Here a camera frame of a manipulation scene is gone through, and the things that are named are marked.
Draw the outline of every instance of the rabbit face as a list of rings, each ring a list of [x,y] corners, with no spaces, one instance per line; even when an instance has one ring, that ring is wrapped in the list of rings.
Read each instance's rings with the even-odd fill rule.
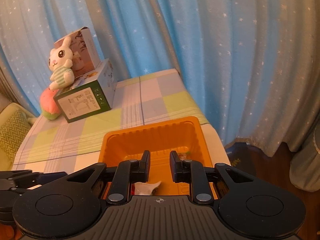
[[[73,53],[69,48],[71,44],[71,38],[69,36],[65,37],[62,45],[57,49],[52,49],[50,51],[49,57],[49,68],[53,72],[57,67],[64,65],[67,59],[73,57]]]

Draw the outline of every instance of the plaid tablecloth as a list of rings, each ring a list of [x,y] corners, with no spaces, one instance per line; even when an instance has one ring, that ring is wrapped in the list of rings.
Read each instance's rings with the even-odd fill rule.
[[[73,123],[62,116],[49,121],[41,115],[21,144],[12,169],[71,173],[78,165],[98,159],[109,131],[190,115],[200,124],[208,123],[175,69],[121,81],[110,111]]]

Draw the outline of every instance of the white plush bunny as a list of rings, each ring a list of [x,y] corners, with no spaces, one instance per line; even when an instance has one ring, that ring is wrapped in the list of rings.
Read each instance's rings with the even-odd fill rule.
[[[49,68],[53,72],[50,77],[52,83],[49,86],[51,91],[65,88],[75,81],[75,75],[71,70],[73,53],[69,48],[70,44],[71,38],[67,36],[59,48],[50,51]]]

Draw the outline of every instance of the label on box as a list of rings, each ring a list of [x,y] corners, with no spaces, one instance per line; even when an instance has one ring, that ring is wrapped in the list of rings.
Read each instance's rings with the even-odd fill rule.
[[[86,88],[58,99],[58,103],[68,119],[100,109],[91,88]]]

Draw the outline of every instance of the orange bin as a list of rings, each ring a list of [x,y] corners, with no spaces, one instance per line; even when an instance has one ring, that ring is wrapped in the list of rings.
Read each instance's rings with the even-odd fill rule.
[[[162,181],[156,195],[189,194],[187,183],[172,181],[169,153],[187,153],[188,159],[212,167],[199,120],[194,116],[109,132],[104,136],[99,162],[107,167],[121,161],[139,160],[144,150],[151,153],[148,183]]]

